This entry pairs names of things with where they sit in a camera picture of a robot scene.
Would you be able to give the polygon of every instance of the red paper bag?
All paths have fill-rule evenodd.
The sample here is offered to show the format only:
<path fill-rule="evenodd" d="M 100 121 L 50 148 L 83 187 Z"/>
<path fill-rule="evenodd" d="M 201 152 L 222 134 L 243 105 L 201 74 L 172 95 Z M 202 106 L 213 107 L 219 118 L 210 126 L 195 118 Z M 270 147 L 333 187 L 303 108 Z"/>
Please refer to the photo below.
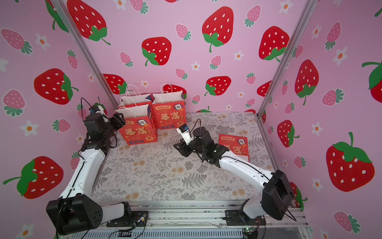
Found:
<path fill-rule="evenodd" d="M 119 129 L 128 145 L 158 142 L 158 128 L 148 104 L 120 108 L 115 110 L 122 113 L 126 124 Z"/>
<path fill-rule="evenodd" d="M 178 128 L 187 123 L 183 91 L 153 94 L 152 108 L 161 130 Z"/>
<path fill-rule="evenodd" d="M 229 150 L 231 150 L 234 154 L 239 156 L 239 158 L 249 161 L 249 151 L 248 151 L 248 139 L 247 137 L 238 136 L 239 128 L 237 128 L 237 134 L 229 135 L 229 131 L 231 128 L 228 128 L 228 135 L 219 134 L 219 144 L 223 145 L 224 147 L 227 147 Z"/>

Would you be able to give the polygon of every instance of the robotic arm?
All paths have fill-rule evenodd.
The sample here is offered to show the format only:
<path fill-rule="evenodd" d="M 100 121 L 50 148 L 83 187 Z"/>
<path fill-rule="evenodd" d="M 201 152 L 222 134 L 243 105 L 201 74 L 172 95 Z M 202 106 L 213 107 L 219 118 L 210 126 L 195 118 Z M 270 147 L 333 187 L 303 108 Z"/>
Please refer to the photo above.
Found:
<path fill-rule="evenodd" d="M 202 162 L 207 161 L 233 172 L 262 191 L 262 197 L 249 199 L 241 206 L 239 218 L 243 224 L 265 214 L 277 220 L 283 218 L 293 200 L 293 191 L 282 171 L 273 173 L 242 160 L 223 145 L 215 144 L 204 127 L 196 128 L 193 137 L 186 124 L 177 131 L 183 139 L 174 147 L 181 155 L 188 157 L 191 153 L 197 153 Z"/>

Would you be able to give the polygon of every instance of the strawberry wallpaper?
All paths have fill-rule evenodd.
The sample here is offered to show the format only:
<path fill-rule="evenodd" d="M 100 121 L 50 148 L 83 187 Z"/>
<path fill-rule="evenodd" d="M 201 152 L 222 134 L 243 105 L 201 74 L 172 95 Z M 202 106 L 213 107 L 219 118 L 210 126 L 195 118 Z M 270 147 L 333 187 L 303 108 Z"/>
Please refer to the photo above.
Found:
<path fill-rule="evenodd" d="M 319 1 L 263 115 L 315 238 L 380 234 L 381 7 Z"/>
<path fill-rule="evenodd" d="M 1 237 L 53 239 L 45 208 L 79 162 L 80 98 L 112 105 L 49 0 L 3 2 L 0 33 Z"/>
<path fill-rule="evenodd" d="M 304 4 L 66 2 L 116 100 L 129 84 L 140 93 L 183 90 L 187 112 L 258 111 Z"/>

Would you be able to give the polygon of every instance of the table surface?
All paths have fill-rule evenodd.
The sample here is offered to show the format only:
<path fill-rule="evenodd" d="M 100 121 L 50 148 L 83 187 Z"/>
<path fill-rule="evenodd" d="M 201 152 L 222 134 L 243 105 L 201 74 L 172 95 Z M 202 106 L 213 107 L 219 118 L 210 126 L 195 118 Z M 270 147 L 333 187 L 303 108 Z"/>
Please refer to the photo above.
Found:
<path fill-rule="evenodd" d="M 274 171 L 264 140 L 249 112 L 187 113 L 192 127 L 200 118 L 202 126 L 218 142 L 231 126 L 248 138 L 249 161 Z M 261 195 L 261 192 L 239 176 L 201 162 L 196 154 L 187 158 L 174 149 L 181 136 L 176 129 L 159 130 L 158 142 L 129 146 L 117 134 L 117 147 L 111 149 L 101 176 L 93 191 L 97 202 L 153 200 L 235 200 Z"/>

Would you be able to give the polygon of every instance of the white bag handle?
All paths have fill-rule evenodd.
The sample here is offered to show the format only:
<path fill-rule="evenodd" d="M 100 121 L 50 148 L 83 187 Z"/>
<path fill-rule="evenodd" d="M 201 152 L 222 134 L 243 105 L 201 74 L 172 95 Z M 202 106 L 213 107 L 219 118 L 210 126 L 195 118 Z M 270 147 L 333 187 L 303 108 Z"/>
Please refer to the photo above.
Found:
<path fill-rule="evenodd" d="M 169 85 L 169 86 L 171 86 L 171 92 L 173 92 L 172 85 L 171 85 L 171 84 L 168 84 L 168 83 L 163 83 L 163 84 L 160 85 L 159 89 L 160 89 L 161 92 L 164 92 L 163 90 L 161 90 L 162 85 Z"/>
<path fill-rule="evenodd" d="M 161 92 L 161 94 L 162 93 L 167 93 L 167 94 L 170 94 L 169 92 L 167 92 L 167 91 L 162 91 Z M 172 96 L 172 94 L 170 94 L 170 96 L 171 96 L 171 98 L 172 98 L 172 102 L 174 102 L 174 97 Z"/>
<path fill-rule="evenodd" d="M 138 88 L 137 88 L 135 85 L 133 85 L 133 84 L 128 84 L 128 85 L 126 86 L 126 91 L 127 91 L 127 87 L 128 87 L 128 86 L 133 86 L 133 87 L 135 87 L 135 88 L 137 89 L 137 91 L 138 91 L 138 94 L 140 94 Z"/>
<path fill-rule="evenodd" d="M 123 104 L 123 107 L 124 108 L 126 108 L 125 106 L 124 106 L 124 103 L 123 103 L 123 100 L 122 100 L 122 98 L 130 98 L 133 102 L 134 102 L 134 104 L 135 104 L 135 106 L 137 106 L 137 103 L 135 103 L 135 101 L 131 98 L 131 97 L 129 97 L 129 96 L 122 96 L 121 97 L 121 99 L 120 99 L 120 101 L 121 101 L 121 104 Z"/>
<path fill-rule="evenodd" d="M 137 116 L 135 115 L 134 111 L 132 111 L 131 109 L 129 109 L 129 108 L 126 108 L 125 106 L 121 107 L 120 109 L 122 109 L 122 108 L 128 109 L 129 111 L 133 112 L 133 114 L 134 114 L 134 118 L 136 118 L 136 117 L 137 117 Z"/>
<path fill-rule="evenodd" d="M 237 127 L 237 126 L 229 127 L 229 128 L 228 128 L 228 134 L 230 134 L 230 129 L 231 129 L 231 128 L 236 128 L 236 129 L 237 129 L 236 136 L 239 136 L 239 131 L 240 131 L 239 127 Z"/>

